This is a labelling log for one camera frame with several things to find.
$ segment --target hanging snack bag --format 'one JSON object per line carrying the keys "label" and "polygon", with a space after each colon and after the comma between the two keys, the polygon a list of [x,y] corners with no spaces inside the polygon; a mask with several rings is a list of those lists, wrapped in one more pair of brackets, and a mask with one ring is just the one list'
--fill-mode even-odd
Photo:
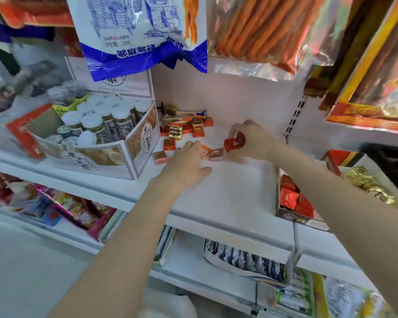
{"label": "hanging snack bag", "polygon": [[308,70],[316,57],[323,64],[333,63],[351,2],[216,0],[210,54],[234,59],[217,64],[216,72],[278,81],[294,79],[299,68]]}
{"label": "hanging snack bag", "polygon": [[207,72],[205,0],[67,0],[94,81],[171,58]]}
{"label": "hanging snack bag", "polygon": [[0,14],[12,28],[74,26],[66,0],[0,0]]}
{"label": "hanging snack bag", "polygon": [[392,4],[326,121],[398,133],[398,0]]}

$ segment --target shelf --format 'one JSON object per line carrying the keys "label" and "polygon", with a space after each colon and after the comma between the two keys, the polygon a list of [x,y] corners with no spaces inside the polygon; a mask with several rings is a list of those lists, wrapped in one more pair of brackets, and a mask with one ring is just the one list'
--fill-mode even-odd
{"label": "shelf", "polygon": [[302,249],[298,267],[377,290],[333,233],[295,223],[297,246]]}
{"label": "shelf", "polygon": [[[199,140],[221,147],[228,128],[205,128]],[[187,140],[185,135],[177,146]],[[163,149],[160,139],[154,151]],[[244,165],[204,161],[210,176],[177,199],[166,224],[254,254],[286,263],[295,245],[291,222],[276,218],[276,181],[270,163],[247,160]],[[129,212],[148,181],[163,165],[149,159],[137,181],[57,169],[48,159],[37,162],[0,150],[0,171]]]}
{"label": "shelf", "polygon": [[[61,241],[92,254],[97,254],[102,243],[96,242],[85,230],[66,219],[51,228],[34,220],[0,211],[0,224],[28,230]],[[250,314],[255,302],[256,283],[248,278],[223,271],[203,261],[205,239],[178,231],[163,267],[154,265],[150,275],[182,289],[212,299],[226,306]]]}

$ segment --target blue and white snack bag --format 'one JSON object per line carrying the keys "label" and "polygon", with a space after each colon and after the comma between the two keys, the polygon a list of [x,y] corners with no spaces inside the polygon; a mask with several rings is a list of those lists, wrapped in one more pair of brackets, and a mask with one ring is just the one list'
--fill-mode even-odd
{"label": "blue and white snack bag", "polygon": [[184,59],[207,72],[205,0],[67,0],[94,81]]}

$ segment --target floor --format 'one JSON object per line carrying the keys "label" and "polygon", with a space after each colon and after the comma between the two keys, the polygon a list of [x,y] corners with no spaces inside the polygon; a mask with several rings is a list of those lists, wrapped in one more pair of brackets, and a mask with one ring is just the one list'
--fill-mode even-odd
{"label": "floor", "polygon": [[[92,255],[0,223],[0,318],[44,318]],[[199,318],[248,317],[222,304],[149,278],[148,287],[188,294]]]}

